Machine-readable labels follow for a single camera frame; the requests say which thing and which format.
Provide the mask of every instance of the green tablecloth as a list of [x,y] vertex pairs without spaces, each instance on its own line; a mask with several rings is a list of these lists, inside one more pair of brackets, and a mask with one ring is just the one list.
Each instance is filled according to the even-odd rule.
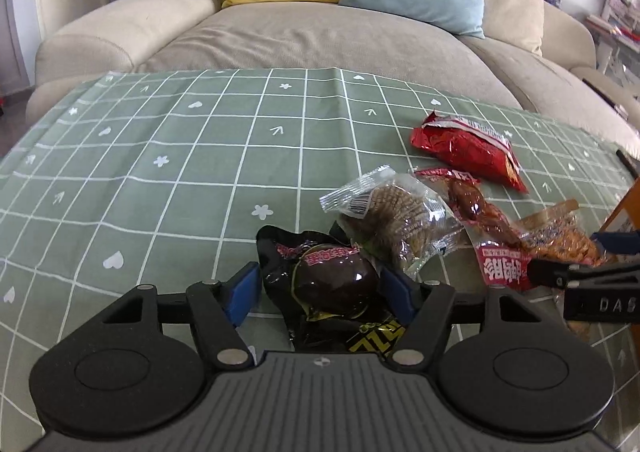
[[[36,359],[140,283],[160,293],[231,277],[256,260],[265,223],[327,230],[318,198],[380,164],[440,166],[408,143],[428,112],[455,113],[509,136],[526,196],[484,182],[511,219],[576,198],[596,230],[632,183],[615,147],[529,112],[479,104],[399,80],[323,70],[109,74],[79,86],[0,164],[0,447],[40,433],[28,391]],[[420,272],[483,288],[471,248]],[[555,316],[551,292],[532,302]],[[187,328],[165,332],[190,340]],[[288,349],[263,296],[239,328],[247,343]],[[457,326],[451,342],[478,332]],[[640,378],[626,326],[594,324],[616,394],[598,430],[622,450],[640,443]]]

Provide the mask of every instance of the metal bolt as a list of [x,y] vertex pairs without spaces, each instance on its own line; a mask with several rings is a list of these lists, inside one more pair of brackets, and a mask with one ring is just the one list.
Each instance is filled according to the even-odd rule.
[[218,353],[217,358],[226,366],[240,366],[249,359],[249,355],[242,349],[223,349]]
[[391,355],[391,358],[401,366],[416,366],[424,360],[424,355],[415,349],[400,349]]

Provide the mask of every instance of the meat snack package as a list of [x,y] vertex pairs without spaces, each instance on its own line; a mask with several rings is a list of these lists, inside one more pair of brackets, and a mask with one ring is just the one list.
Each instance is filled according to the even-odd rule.
[[529,193],[511,142],[491,127],[434,111],[414,128],[410,141],[457,170]]
[[462,222],[476,251],[485,284],[501,284],[518,291],[530,289],[523,251],[523,233],[502,211],[489,203],[476,187],[480,182],[468,172],[449,168],[416,170],[415,177],[447,198],[447,204]]
[[264,289],[297,351],[386,355],[404,333],[359,248],[321,232],[276,226],[261,228],[256,242]]
[[438,252],[456,247],[464,227],[447,204],[414,176],[388,165],[320,198],[352,241],[411,278]]
[[471,174],[450,169],[417,170],[415,176],[443,197],[463,223],[482,278],[518,291],[534,286],[527,276],[533,257],[598,266],[604,256],[582,229],[578,203],[568,200],[516,222],[489,203]]

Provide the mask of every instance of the red label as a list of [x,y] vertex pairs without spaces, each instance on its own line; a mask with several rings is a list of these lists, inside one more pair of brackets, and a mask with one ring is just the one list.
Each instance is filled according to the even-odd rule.
[[437,180],[437,178],[439,177],[450,177],[459,179],[460,181],[466,181],[473,185],[477,185],[480,183],[480,180],[474,178],[471,174],[469,174],[469,172],[462,172],[453,168],[426,168],[424,170],[417,171],[415,175],[430,177],[432,181]]
[[303,246],[304,244],[301,244],[300,246],[296,246],[295,248],[289,248],[284,244],[280,244],[279,242],[276,242],[276,250],[283,257],[295,257],[296,255],[302,253]]
[[527,276],[530,255],[506,246],[480,246],[476,257],[486,285],[500,284],[517,291],[533,288]]
[[320,264],[326,260],[331,260],[336,257],[347,257],[348,255],[357,254],[358,248],[349,248],[346,246],[338,246],[336,248],[329,248],[328,250],[319,250],[311,254],[306,254],[303,258],[309,266],[314,264]]

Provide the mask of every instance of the sofa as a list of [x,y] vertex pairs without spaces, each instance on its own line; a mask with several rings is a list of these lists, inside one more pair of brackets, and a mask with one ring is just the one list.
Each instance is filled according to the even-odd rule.
[[[595,69],[589,31],[547,3],[540,56],[493,38],[456,37],[402,16],[336,4],[260,2],[221,10],[222,1],[118,0],[66,25],[38,50],[28,122],[108,71],[337,66],[538,112],[640,158],[636,128],[610,106],[620,94]],[[640,127],[638,104],[624,106]]]

